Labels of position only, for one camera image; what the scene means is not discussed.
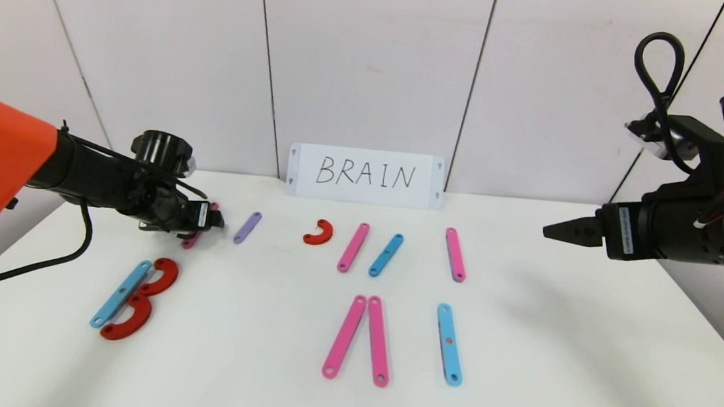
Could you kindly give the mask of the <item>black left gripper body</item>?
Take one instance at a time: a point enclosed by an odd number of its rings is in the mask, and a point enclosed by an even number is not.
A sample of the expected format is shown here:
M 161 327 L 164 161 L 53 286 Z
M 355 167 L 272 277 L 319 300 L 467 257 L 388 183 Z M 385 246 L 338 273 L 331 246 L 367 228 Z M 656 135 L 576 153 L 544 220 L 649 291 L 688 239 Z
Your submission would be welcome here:
M 173 189 L 170 193 L 170 206 L 167 210 L 167 231 L 203 231 L 210 226 L 212 204 L 203 201 L 190 201 L 180 191 Z

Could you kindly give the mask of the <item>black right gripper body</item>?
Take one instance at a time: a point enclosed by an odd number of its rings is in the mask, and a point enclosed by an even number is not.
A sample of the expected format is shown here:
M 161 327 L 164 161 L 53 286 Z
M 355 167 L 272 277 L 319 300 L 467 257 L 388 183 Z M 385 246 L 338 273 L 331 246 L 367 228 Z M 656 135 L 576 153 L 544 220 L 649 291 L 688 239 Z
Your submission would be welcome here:
M 666 259 L 717 265 L 720 246 L 710 234 L 694 227 L 700 203 L 692 200 L 654 200 L 605 204 L 600 219 L 606 254 L 615 261 Z

